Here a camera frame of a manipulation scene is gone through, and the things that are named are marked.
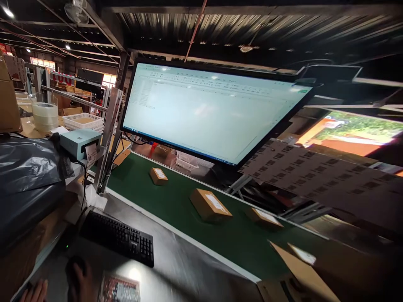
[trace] second monitor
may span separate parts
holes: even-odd
[[[310,90],[265,73],[137,59],[121,130],[240,167]]]

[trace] human hand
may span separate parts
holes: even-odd
[[[29,291],[26,289],[20,299],[20,302],[43,302],[46,298],[47,280],[39,280],[37,286]]]
[[[85,262],[86,267],[86,276],[83,275],[83,271],[80,267],[74,263],[73,268],[77,275],[77,279],[80,284],[80,292],[77,293],[77,289],[73,286],[70,288],[71,296],[73,298],[73,302],[95,302],[95,292],[92,287],[92,272],[91,267],[87,262]]]

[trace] spreadsheet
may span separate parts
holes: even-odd
[[[123,127],[236,165],[310,89],[138,63]]]

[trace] ceiling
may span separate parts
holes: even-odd
[[[117,66],[119,51],[97,25],[90,21],[77,26],[67,18],[64,4],[69,2],[8,1],[15,18],[0,10],[0,42],[15,48]]]
[[[0,42],[114,66],[119,51],[133,49],[160,59],[284,72],[306,62],[354,63],[403,49],[403,5],[393,1],[208,0],[190,50],[203,0],[89,0],[90,23],[81,26],[64,12],[70,2],[9,1],[15,19],[0,10]],[[254,49],[242,53],[244,45]]]

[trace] black keyboard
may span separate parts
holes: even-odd
[[[154,267],[152,236],[126,224],[90,211],[80,235],[118,254]]]

